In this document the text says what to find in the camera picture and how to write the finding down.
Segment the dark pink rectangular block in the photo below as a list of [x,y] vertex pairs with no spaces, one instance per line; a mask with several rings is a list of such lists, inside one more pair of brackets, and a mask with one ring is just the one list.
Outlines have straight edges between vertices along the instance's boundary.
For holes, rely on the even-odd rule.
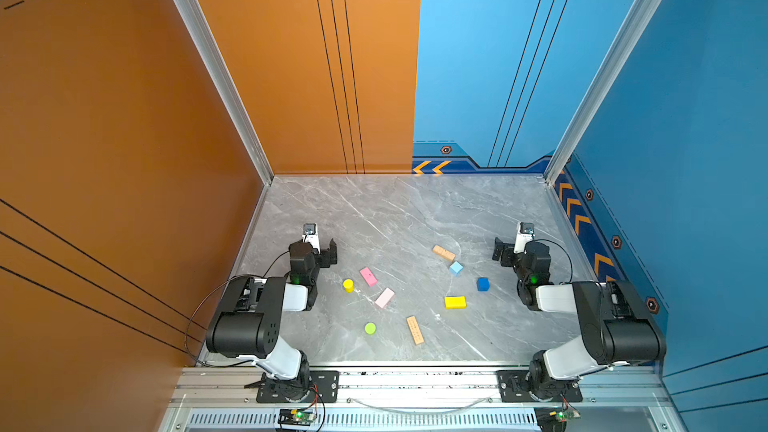
[[373,287],[378,283],[378,279],[368,267],[361,269],[360,274],[369,287]]

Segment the plain wooden plank block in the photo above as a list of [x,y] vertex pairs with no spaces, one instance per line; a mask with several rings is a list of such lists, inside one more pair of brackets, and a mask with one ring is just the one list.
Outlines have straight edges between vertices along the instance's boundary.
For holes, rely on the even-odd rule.
[[438,255],[439,257],[441,257],[441,258],[443,258],[443,259],[445,259],[445,260],[447,260],[449,262],[454,262],[456,260],[456,254],[455,253],[453,253],[453,252],[451,252],[451,251],[449,251],[449,250],[447,250],[447,249],[445,249],[445,248],[443,248],[443,247],[441,247],[439,245],[435,245],[432,248],[432,251],[436,255]]

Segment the light pink rectangular block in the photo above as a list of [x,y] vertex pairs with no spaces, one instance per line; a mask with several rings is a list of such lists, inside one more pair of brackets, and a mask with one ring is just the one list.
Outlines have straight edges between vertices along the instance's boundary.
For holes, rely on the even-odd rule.
[[374,304],[384,309],[387,307],[387,305],[391,302],[391,300],[394,298],[395,292],[390,288],[385,288],[384,291],[379,295],[379,297],[375,300]]

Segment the engraved wooden plank block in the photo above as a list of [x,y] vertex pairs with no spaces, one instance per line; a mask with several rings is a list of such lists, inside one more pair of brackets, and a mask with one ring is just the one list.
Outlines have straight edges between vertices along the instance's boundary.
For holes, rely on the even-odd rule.
[[420,330],[420,326],[415,316],[409,316],[406,318],[406,323],[411,334],[411,337],[415,345],[422,345],[425,343],[423,334]]

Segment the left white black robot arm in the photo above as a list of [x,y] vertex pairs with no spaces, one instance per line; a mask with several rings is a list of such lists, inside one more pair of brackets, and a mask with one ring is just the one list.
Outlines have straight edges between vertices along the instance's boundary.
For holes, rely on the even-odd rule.
[[271,394],[302,401],[316,392],[305,352],[280,334],[284,312],[312,310],[322,269],[338,263],[334,240],[324,249],[298,241],[288,248],[290,270],[285,276],[231,279],[206,334],[210,352],[247,361],[264,372],[262,384]]

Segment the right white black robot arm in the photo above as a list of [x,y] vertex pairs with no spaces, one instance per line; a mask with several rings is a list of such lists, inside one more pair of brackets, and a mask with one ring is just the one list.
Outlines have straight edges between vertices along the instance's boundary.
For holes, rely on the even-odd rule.
[[580,400],[582,378],[613,366],[658,362],[667,345],[653,314],[628,281],[551,281],[549,247],[520,235],[513,243],[497,238],[492,259],[510,267],[516,290],[531,311],[572,314],[579,334],[536,352],[527,371],[497,373],[504,402]]

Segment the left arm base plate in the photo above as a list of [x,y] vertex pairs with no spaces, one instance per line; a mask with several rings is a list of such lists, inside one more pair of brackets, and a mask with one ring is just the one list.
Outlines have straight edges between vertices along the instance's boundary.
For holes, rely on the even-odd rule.
[[329,404],[337,401],[339,372],[312,369],[306,388],[290,381],[270,379],[266,374],[262,375],[261,382],[256,395],[256,402],[260,404],[310,403],[315,399],[315,393],[325,404]]

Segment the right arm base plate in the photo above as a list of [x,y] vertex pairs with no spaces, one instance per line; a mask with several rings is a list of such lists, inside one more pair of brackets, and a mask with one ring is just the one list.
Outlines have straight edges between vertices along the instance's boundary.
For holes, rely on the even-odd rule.
[[583,401],[577,381],[556,380],[546,372],[534,376],[529,370],[500,370],[496,372],[496,378],[504,403]]

